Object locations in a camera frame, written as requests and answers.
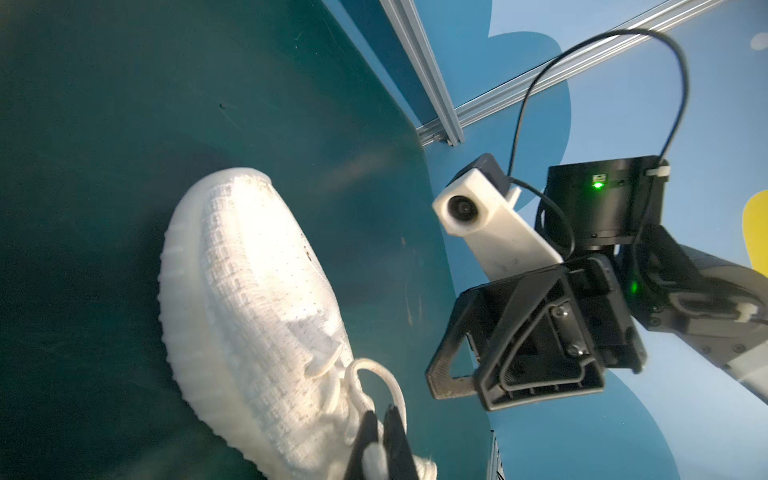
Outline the white shoelace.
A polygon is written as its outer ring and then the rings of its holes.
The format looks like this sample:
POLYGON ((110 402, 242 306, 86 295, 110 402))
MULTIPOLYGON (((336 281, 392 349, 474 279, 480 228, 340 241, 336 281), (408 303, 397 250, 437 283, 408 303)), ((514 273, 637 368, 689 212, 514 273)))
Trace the white shoelace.
MULTIPOLYGON (((402 388, 395 379, 394 374, 383 365, 369 359, 355 360, 348 368, 347 379, 349 383, 349 386, 347 387, 349 400, 351 401, 353 411, 359 415, 357 431, 352 442, 351 452, 363 415, 367 411, 373 411, 378 419, 379 443, 381 444, 380 479, 387 479, 388 470, 382 438, 385 413, 390 405, 395 405, 399 409, 405 424, 405 432, 408 439, 407 407, 402 388)), ((419 476, 420 468, 417 466, 416 460, 414 461, 419 476)))

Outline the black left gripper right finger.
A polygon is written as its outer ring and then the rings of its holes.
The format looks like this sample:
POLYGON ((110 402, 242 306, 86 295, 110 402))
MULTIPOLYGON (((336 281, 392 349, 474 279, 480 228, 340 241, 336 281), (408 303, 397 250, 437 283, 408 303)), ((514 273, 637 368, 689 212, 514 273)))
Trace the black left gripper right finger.
POLYGON ((418 472, 399 409, 390 405, 383 422, 382 444, 385 451, 387 479, 418 480, 418 472))

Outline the rear horizontal aluminium frame bar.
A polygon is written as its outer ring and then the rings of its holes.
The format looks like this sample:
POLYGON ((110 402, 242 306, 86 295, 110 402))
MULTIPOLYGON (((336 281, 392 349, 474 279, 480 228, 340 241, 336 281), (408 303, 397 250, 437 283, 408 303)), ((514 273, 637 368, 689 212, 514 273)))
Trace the rear horizontal aluminium frame bar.
POLYGON ((382 0, 380 4, 436 112, 444 141, 451 146, 463 143, 463 129, 415 3, 382 0))

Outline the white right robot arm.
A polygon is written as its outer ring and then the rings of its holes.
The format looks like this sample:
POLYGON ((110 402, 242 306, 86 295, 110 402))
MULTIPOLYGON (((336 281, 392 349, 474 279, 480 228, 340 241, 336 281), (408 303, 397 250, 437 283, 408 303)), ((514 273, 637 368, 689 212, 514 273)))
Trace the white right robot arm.
POLYGON ((434 200, 486 282, 461 293, 426 379, 488 411, 601 392, 643 370, 641 331, 671 333, 767 395, 767 279, 678 243, 661 223, 669 164, 645 156, 554 166, 533 223, 522 183, 489 154, 434 200))

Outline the right rear aluminium frame post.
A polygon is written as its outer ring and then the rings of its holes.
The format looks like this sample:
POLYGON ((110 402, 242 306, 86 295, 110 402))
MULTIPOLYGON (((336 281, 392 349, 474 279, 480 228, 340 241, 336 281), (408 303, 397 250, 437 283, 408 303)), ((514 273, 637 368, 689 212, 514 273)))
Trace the right rear aluminium frame post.
MULTIPOLYGON (((621 29, 648 29, 668 32, 683 23, 704 14, 721 5, 722 0, 679 0, 664 1, 661 4, 635 16, 619 25, 621 29)), ((618 37, 605 39, 588 46, 548 70, 536 83, 533 90, 538 93, 558 83, 579 75, 598 64, 605 62, 629 49, 641 44, 646 39, 639 35, 624 39, 618 37)), ((459 125, 466 128, 523 100, 531 82, 543 69, 537 66, 521 75, 465 102, 455 108, 459 125)), ((434 142, 448 141, 445 129, 435 119, 417 128, 423 146, 434 142)))

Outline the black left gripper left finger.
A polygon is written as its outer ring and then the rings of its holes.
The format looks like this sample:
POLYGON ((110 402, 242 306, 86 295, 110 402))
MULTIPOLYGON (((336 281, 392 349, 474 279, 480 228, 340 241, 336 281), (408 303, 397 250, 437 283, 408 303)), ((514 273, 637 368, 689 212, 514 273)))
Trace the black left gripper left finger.
POLYGON ((380 447, 378 419, 373 411, 367 411, 362 417, 343 479, 380 479, 380 447))

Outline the white knit sneaker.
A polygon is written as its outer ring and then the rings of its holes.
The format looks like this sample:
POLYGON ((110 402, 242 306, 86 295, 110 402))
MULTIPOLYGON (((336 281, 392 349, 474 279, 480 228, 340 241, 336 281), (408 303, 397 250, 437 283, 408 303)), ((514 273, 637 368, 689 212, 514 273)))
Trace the white knit sneaker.
POLYGON ((357 359, 333 289, 264 173, 230 168, 175 208, 159 320, 183 399, 269 479, 343 479, 357 359))

